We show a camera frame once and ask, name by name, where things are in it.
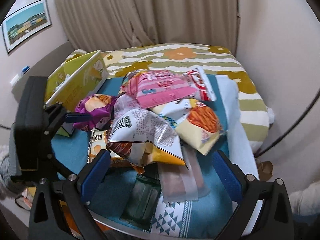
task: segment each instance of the blue blanket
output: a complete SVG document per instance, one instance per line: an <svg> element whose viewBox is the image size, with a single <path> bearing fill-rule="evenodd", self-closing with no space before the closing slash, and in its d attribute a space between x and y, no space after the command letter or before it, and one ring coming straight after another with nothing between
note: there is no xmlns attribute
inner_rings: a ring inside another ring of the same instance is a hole
<svg viewBox="0 0 320 240"><path fill-rule="evenodd" d="M208 76L217 101L205 103L215 111L223 129L227 130L225 109L216 78L214 75ZM98 93L116 96L121 81L122 78L106 80ZM88 142L88 133L77 130L71 138L56 135L52 140L52 147L58 160L74 173L79 173L87 160ZM211 153L217 149L221 149L228 156L226 136L220 137L207 156L197 154L204 181L211 189L209 195L198 201L177 203L173 207L166 207L164 203L159 203L149 230L151 233L186 238L214 238L221 231L232 215L232 205L211 165ZM119 219L135 183L135 176L136 172L131 168L119 168L106 176L98 187L89 209L112 221L136 228ZM180 216L176 216L178 210L181 211Z"/></svg>

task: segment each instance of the cracker package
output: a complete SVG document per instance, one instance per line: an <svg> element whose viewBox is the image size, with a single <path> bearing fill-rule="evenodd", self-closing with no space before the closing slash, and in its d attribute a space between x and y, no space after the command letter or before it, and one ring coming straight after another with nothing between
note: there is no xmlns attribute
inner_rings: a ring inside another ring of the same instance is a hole
<svg viewBox="0 0 320 240"><path fill-rule="evenodd" d="M190 87L196 89L196 92L188 95L187 98L194 98L199 101L217 100L208 76L201 66L195 67L192 70L188 70L181 77L188 82Z"/></svg>
<svg viewBox="0 0 320 240"><path fill-rule="evenodd" d="M197 90L169 70L144 70L121 86L144 109L192 95Z"/></svg>
<svg viewBox="0 0 320 240"><path fill-rule="evenodd" d="M166 120L182 140L207 155L222 127L214 111L196 99L182 99L150 109Z"/></svg>
<svg viewBox="0 0 320 240"><path fill-rule="evenodd" d="M145 109L132 109L113 122L107 148L139 167L153 162L185 165L177 132Z"/></svg>
<svg viewBox="0 0 320 240"><path fill-rule="evenodd" d="M114 153L113 151L107 149L107 140L108 140L108 131L99 131L97 129L92 129L91 132L91 140L88 149L88 159L87 163L91 163L93 159L97 156L97 154L101 150L108 150L111 156L111 167L133 167L139 174L143 173L143 169L139 167L135 167L124 158L121 158L119 155Z"/></svg>

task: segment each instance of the metal screw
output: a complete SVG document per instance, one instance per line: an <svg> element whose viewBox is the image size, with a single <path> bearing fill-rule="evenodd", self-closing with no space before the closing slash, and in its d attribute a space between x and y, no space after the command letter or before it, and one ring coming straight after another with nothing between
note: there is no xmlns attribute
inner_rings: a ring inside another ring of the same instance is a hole
<svg viewBox="0 0 320 240"><path fill-rule="evenodd" d="M42 178L42 179L40 179L40 181L39 181L40 184L44 184L44 183L46 183L46 182L47 182L47 179L46 179L46 178Z"/></svg>
<svg viewBox="0 0 320 240"><path fill-rule="evenodd" d="M276 179L276 182L277 182L279 185L282 185L282 184L283 184L283 180L282 180L282 179Z"/></svg>
<svg viewBox="0 0 320 240"><path fill-rule="evenodd" d="M71 175L69 175L68 180L74 181L76 178L77 178L76 174L71 174Z"/></svg>
<svg viewBox="0 0 320 240"><path fill-rule="evenodd" d="M247 179L248 179L248 181L254 181L255 178L252 174L248 174Z"/></svg>

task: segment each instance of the potato chip bag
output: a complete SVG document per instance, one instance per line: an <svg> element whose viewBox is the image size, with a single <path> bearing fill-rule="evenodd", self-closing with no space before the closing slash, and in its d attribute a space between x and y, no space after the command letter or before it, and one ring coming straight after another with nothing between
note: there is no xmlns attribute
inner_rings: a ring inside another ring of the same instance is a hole
<svg viewBox="0 0 320 240"><path fill-rule="evenodd" d="M169 122L179 137L207 155L220 137L222 127L214 111L196 99L182 99L150 109Z"/></svg>
<svg viewBox="0 0 320 240"><path fill-rule="evenodd" d="M82 99L76 106L75 112L91 114L92 120L87 122L75 122L73 127L82 131L89 131L93 128L102 129L112 116L115 102L116 97L108 95L94 94Z"/></svg>
<svg viewBox="0 0 320 240"><path fill-rule="evenodd" d="M132 109L109 132L107 148L139 167L153 162L185 165L176 131L151 111Z"/></svg>

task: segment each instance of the pink snack bag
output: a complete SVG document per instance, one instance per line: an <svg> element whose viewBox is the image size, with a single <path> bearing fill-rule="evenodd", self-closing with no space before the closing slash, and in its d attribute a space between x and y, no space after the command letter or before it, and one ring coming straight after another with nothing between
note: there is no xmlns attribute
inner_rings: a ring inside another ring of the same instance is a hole
<svg viewBox="0 0 320 240"><path fill-rule="evenodd" d="M144 109L181 99L197 91L169 70L141 71L122 89L132 98L136 98Z"/></svg>

